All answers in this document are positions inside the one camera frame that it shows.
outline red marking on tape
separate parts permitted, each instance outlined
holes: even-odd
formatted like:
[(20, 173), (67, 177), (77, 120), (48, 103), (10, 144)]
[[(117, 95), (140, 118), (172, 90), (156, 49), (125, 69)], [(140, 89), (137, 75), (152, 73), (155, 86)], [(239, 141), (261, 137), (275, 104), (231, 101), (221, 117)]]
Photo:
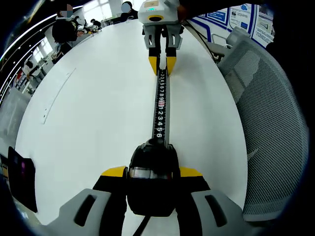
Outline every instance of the red marking on tape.
[(163, 101), (158, 101), (158, 106), (159, 107), (164, 107), (164, 105), (165, 105), (165, 101), (163, 100)]

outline wall poster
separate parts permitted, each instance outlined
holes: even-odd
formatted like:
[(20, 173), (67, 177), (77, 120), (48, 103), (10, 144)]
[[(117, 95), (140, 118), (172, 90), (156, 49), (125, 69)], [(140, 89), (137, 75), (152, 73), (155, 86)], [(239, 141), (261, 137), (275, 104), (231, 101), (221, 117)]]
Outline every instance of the wall poster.
[(252, 38), (266, 47), (271, 43), (275, 36), (275, 30), (272, 24), (274, 13), (267, 6), (258, 6), (259, 13), (256, 18), (256, 25)]
[(215, 20), (215, 21), (218, 21), (220, 23), (227, 25), (227, 14), (228, 14), (228, 8), (224, 8), (220, 11), (208, 13), (207, 17), (212, 20)]
[(243, 4), (240, 6), (233, 6), (230, 8), (229, 24), (233, 29), (235, 27), (240, 27), (245, 29), (248, 33), (250, 30), (251, 23), (251, 14), (252, 14), (252, 5)]

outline window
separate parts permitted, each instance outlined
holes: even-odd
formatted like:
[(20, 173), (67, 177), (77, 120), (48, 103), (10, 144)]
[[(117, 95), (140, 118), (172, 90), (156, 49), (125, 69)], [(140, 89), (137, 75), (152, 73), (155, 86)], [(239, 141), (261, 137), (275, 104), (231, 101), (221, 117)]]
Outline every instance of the window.
[(122, 2), (129, 1), (132, 4), (132, 8), (135, 9), (136, 11), (139, 11), (142, 3), (144, 0), (122, 0)]
[(101, 22), (113, 16), (108, 0), (90, 1), (84, 5), (83, 14), (87, 23), (90, 23), (91, 19), (96, 19)]
[(40, 44), (42, 45), (46, 55), (48, 55), (48, 54), (50, 54), (52, 52), (53, 49), (51, 48), (47, 37), (45, 37), (44, 40), (41, 41)]
[(42, 58), (44, 58), (44, 57), (43, 57), (43, 54), (40, 52), (40, 50), (39, 50), (38, 47), (35, 48), (34, 53), (33, 53), (33, 56), (34, 56), (35, 60), (37, 61), (37, 63), (38, 63)]

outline white table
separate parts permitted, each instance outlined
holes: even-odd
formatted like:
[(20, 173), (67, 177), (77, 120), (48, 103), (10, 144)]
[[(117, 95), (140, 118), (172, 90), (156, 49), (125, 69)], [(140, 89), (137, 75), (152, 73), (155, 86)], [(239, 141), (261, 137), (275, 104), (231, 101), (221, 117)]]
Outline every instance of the white table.
[[(151, 138), (156, 76), (141, 31), (137, 20), (104, 28), (66, 54), (33, 95), (16, 150), (35, 164), (42, 224), (103, 171), (128, 166), (136, 147)], [(247, 154), (237, 108), (202, 45), (187, 30), (182, 37), (170, 77), (170, 143), (181, 166), (200, 171), (243, 208)], [(123, 235), (142, 218), (128, 210)], [(159, 233), (178, 235), (176, 213), (152, 218), (143, 235)]]

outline gray mesh chair back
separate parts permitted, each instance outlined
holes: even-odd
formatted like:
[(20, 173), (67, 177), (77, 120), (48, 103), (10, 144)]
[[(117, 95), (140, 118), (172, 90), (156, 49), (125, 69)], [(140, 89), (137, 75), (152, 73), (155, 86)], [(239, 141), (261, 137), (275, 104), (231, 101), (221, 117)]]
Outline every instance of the gray mesh chair back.
[(276, 218), (298, 186), (308, 158), (308, 128), (278, 62), (240, 37), (218, 64), (235, 100), (248, 154), (246, 221)]
[(238, 40), (239, 37), (247, 36), (249, 37), (250, 34), (246, 32), (246, 30), (241, 29), (239, 27), (235, 27), (233, 31), (229, 34), (229, 36), (226, 38), (226, 43), (228, 45), (234, 46)]

